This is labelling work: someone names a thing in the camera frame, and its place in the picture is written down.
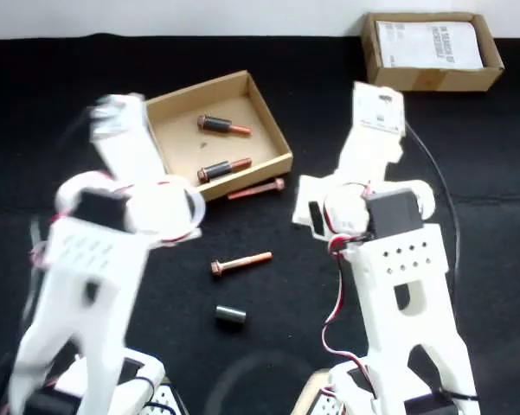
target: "red and white wire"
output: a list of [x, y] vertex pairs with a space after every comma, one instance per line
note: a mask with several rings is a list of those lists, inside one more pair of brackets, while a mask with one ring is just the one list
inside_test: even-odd
[[323, 347], [327, 352], [345, 357], [345, 358], [353, 361], [354, 363], [356, 363], [356, 366], [360, 369], [360, 371], [362, 371], [362, 374], [365, 377], [366, 381], [368, 381], [368, 383], [371, 385], [371, 381], [369, 379], [369, 373], [367, 371], [367, 368], [362, 364], [359, 357], [357, 357], [355, 354], [353, 354], [352, 352], [350, 352], [348, 350], [336, 350], [336, 349], [332, 348], [331, 346], [329, 346], [329, 344], [327, 343], [327, 341], [325, 339], [325, 333], [327, 331], [327, 328], [337, 318], [338, 314], [340, 313], [340, 310], [343, 307], [343, 302], [344, 302], [343, 274], [342, 274], [342, 270], [340, 268], [339, 263], [338, 263], [338, 265], [339, 265], [339, 267], [338, 267], [337, 301], [335, 302], [335, 306], [334, 306], [332, 312], [325, 319], [324, 326], [321, 329], [321, 342], [323, 343]]

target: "white plastic part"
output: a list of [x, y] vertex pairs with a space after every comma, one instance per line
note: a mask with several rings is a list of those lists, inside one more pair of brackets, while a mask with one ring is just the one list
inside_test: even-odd
[[154, 182], [165, 175], [142, 96], [107, 95], [91, 117], [91, 141], [117, 180]]
[[[125, 358], [143, 365], [137, 371], [136, 377], [150, 380], [157, 394], [158, 387], [165, 376], [162, 362], [155, 357], [129, 348], [125, 349]], [[81, 397], [87, 391], [87, 386], [87, 359], [83, 357], [74, 361], [69, 369], [60, 376], [55, 384], [55, 389]], [[152, 386], [142, 379], [128, 380], [117, 385], [113, 392], [108, 415], [135, 415], [151, 399], [152, 393]]]
[[342, 182], [381, 182], [387, 165], [398, 163], [405, 133], [404, 98], [385, 86], [354, 83], [354, 120], [338, 158]]
[[[346, 138], [335, 172], [323, 179], [301, 176], [298, 198], [292, 221], [309, 226], [316, 239], [329, 240], [335, 233], [362, 233], [369, 223], [369, 214], [361, 197], [364, 187], [408, 188], [408, 183], [386, 183], [385, 172], [389, 163], [400, 160], [401, 138], [405, 131], [404, 99], [385, 86], [372, 86], [356, 82], [354, 84], [354, 123]], [[424, 207], [424, 214], [433, 212], [433, 193], [417, 194]], [[308, 203], [315, 201], [319, 208], [325, 205], [331, 218], [332, 232], [324, 223], [324, 233], [313, 230]]]
[[[81, 173], [58, 189], [55, 197], [58, 214], [71, 212], [85, 188], [120, 192], [130, 197], [125, 212], [127, 229], [150, 235], [153, 246], [169, 246], [201, 236], [199, 226], [206, 214], [206, 202], [180, 176], [163, 175], [156, 181], [123, 183], [99, 171]], [[192, 213], [187, 196], [193, 205]]]
[[[440, 227], [427, 224], [353, 245], [343, 255], [352, 266], [369, 340], [369, 377], [378, 396], [373, 407], [380, 407], [375, 413], [406, 415], [407, 394], [401, 385], [407, 379], [408, 357], [418, 345], [439, 369], [445, 390], [476, 395], [467, 348], [456, 330], [447, 295], [448, 266]], [[407, 284], [410, 300], [399, 310], [395, 287], [402, 284]], [[352, 396], [353, 390], [341, 388], [339, 393]], [[480, 414], [475, 401], [454, 402], [464, 415]], [[350, 413], [371, 413], [353, 412], [353, 405], [350, 400]]]
[[[127, 202], [125, 223], [132, 232], [156, 235], [158, 241], [167, 243], [200, 236], [198, 227], [206, 214], [206, 202], [182, 177], [165, 176], [160, 182], [142, 182], [126, 193], [131, 199]], [[187, 196], [192, 201], [192, 213]]]
[[55, 194], [55, 210], [58, 214], [71, 212], [79, 202], [82, 189], [91, 188], [112, 192], [119, 185], [106, 173], [87, 171], [64, 182]]
[[[44, 254], [48, 271], [10, 378], [13, 415], [23, 413], [27, 398], [45, 379], [45, 367], [72, 338], [88, 361], [88, 388], [77, 413], [108, 413], [149, 247], [149, 236], [71, 217], [51, 226]], [[94, 300], [87, 296], [90, 284], [97, 286]]]

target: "black cable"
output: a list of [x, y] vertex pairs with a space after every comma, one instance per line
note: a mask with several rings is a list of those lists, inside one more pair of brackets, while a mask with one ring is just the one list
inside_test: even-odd
[[165, 411], [169, 412], [171, 415], [177, 415], [173, 408], [171, 408], [170, 406], [164, 405], [164, 404], [160, 404], [159, 402], [147, 402], [146, 404], [144, 404], [144, 407], [146, 407], [146, 406], [151, 406], [153, 408], [165, 410]]
[[471, 401], [474, 401], [474, 402], [478, 402], [478, 396], [477, 395], [464, 395], [463, 393], [447, 391], [444, 388], [441, 388], [440, 392], [443, 395], [445, 395], [448, 398], [450, 398], [450, 399], [471, 400]]
[[459, 219], [458, 214], [456, 213], [456, 208], [453, 205], [452, 196], [450, 195], [450, 191], [448, 190], [448, 186], [446, 185], [446, 180], [442, 175], [442, 172], [439, 169], [439, 165], [434, 160], [433, 155], [426, 147], [425, 143], [421, 140], [419, 135], [415, 132], [415, 130], [409, 125], [406, 121], [406, 131], [408, 134], [414, 139], [417, 146], [423, 151], [427, 159], [431, 163], [434, 173], [439, 179], [440, 188], [442, 193], [444, 194], [444, 198], [446, 200], [446, 205], [448, 207], [448, 211], [450, 212], [450, 216], [452, 216], [453, 223], [453, 233], [455, 239], [455, 250], [454, 250], [454, 264], [453, 264], [453, 277], [452, 284], [450, 287], [450, 298], [452, 300], [452, 309], [454, 318], [456, 319], [456, 323], [458, 321], [458, 285], [459, 285], [459, 252], [460, 252], [460, 230], [459, 230]]
[[150, 396], [150, 399], [148, 399], [148, 401], [150, 402], [152, 400], [152, 398], [154, 398], [154, 395], [156, 394], [156, 388], [154, 387], [154, 382], [152, 382], [150, 379], [148, 379], [144, 376], [135, 376], [134, 378], [132, 378], [132, 380], [143, 380], [148, 385], [150, 385], [150, 387], [152, 389], [152, 395]]

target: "open cardboard tray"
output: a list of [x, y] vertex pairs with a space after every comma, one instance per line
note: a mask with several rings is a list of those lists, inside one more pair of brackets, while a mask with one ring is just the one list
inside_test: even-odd
[[[384, 67], [376, 22], [470, 22], [477, 34], [482, 69], [422, 69]], [[504, 71], [485, 18], [473, 13], [369, 13], [362, 32], [362, 46], [370, 84], [390, 86], [397, 91], [487, 91]]]
[[[290, 171], [292, 153], [246, 71], [147, 101], [150, 131], [168, 173], [186, 178], [210, 201]], [[250, 136], [199, 130], [200, 115], [227, 118], [252, 129]], [[197, 171], [223, 161], [250, 157], [243, 171], [200, 184]]]

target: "perforated plate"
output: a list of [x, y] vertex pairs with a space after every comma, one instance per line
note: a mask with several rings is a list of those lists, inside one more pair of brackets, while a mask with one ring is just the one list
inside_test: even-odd
[[307, 415], [339, 415], [341, 404], [331, 396], [318, 393]]

